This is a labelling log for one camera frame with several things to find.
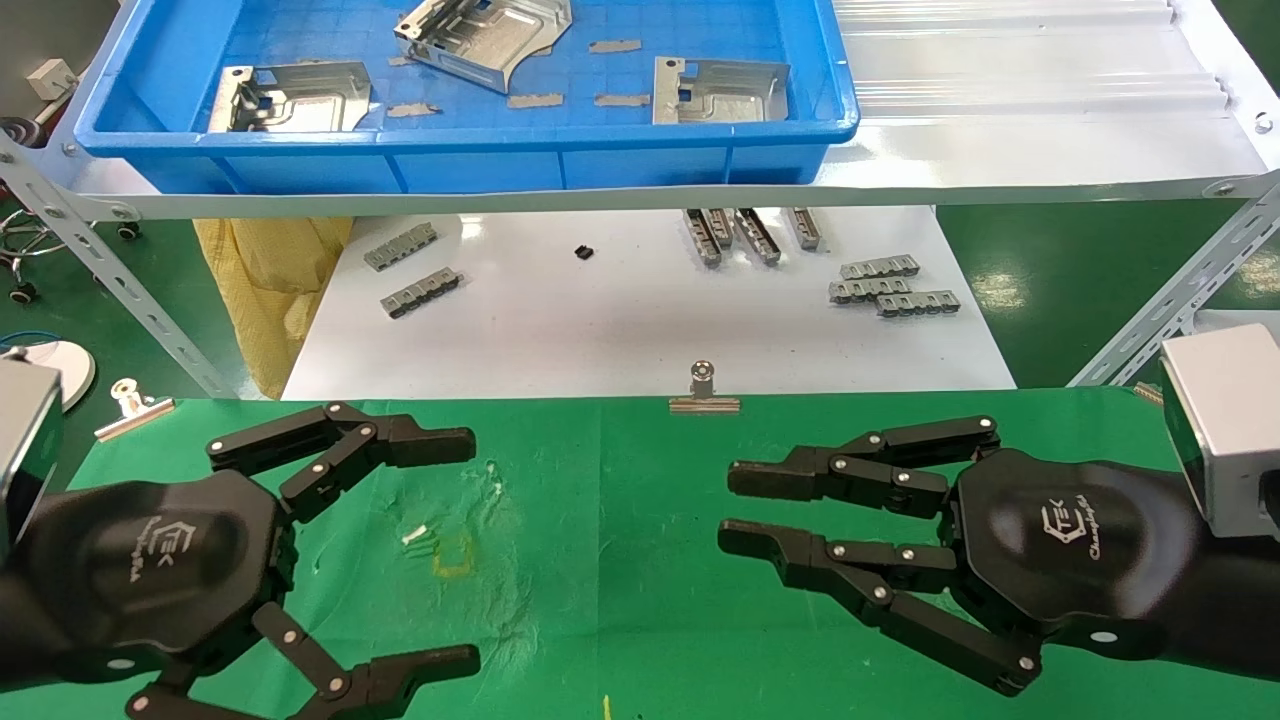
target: white shelf board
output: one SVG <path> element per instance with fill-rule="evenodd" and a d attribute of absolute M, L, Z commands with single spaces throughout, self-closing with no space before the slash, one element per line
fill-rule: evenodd
<path fill-rule="evenodd" d="M 1280 128 L 1254 129 L 1260 114 L 1280 124 L 1280 100 L 1212 0 L 835 4 L 863 120 L 809 186 L 164 196 L 119 160 L 40 163 L 92 219 L 1261 196 L 1274 179 L 1248 178 L 1280 168 Z"/>
<path fill-rule="evenodd" d="M 741 242 L 703 266 L 678 210 L 357 220 L 285 400 L 675 396 L 710 360 L 721 395 L 1004 389 L 1014 382 L 928 208 L 817 210 L 820 252 L 777 268 Z M 420 222 L 442 238 L 381 273 L 364 254 Z M 582 261 L 579 245 L 596 254 Z M 836 306 L 842 263 L 910 252 L 955 315 L 883 319 Z M 390 319 L 379 300 L 451 266 L 465 283 Z"/>

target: metal shelf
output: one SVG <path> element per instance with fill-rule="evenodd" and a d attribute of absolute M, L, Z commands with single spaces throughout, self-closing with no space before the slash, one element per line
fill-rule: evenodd
<path fill-rule="evenodd" d="M 835 1 L 863 124 L 809 186 L 161 195 L 77 151 L 83 99 L 35 160 L 81 217 L 105 220 L 1258 197 L 1280 169 L 1280 100 L 1212 0 Z"/>

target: chair wheel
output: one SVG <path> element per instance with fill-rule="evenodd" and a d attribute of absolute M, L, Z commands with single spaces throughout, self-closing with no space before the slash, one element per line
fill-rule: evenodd
<path fill-rule="evenodd" d="M 31 305 L 38 297 L 40 293 L 36 292 L 36 286 L 31 283 L 22 283 L 9 291 L 9 300 L 13 300 L 18 305 Z"/>
<path fill-rule="evenodd" d="M 137 240 L 142 237 L 142 228 L 137 223 L 120 223 L 115 228 L 115 236 L 120 240 Z"/>

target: white tabletop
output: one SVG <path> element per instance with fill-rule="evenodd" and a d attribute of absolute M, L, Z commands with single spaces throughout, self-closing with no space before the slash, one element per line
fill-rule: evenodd
<path fill-rule="evenodd" d="M 1012 378 L 929 208 L 814 209 L 822 251 L 760 209 L 783 258 L 699 261 L 680 210 L 357 220 L 285 400 L 676 396 L 710 360 L 721 395 L 1000 389 Z M 381 273 L 364 254 L 421 222 L 440 240 Z M 579 260 L 579 245 L 595 249 Z M 909 252 L 955 315 L 836 306 L 844 263 Z M 451 266 L 461 287 L 390 319 L 379 300 Z"/>

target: blue cable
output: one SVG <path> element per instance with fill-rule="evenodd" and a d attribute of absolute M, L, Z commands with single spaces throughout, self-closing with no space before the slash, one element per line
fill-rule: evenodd
<path fill-rule="evenodd" d="M 58 342 L 59 340 L 63 340 L 61 336 L 56 336 L 54 333 L 49 333 L 45 331 L 22 331 L 0 337 L 0 347 L 10 347 L 14 345 L 13 342 L 14 338 L 27 337 L 27 336 L 49 338 L 49 342 Z"/>

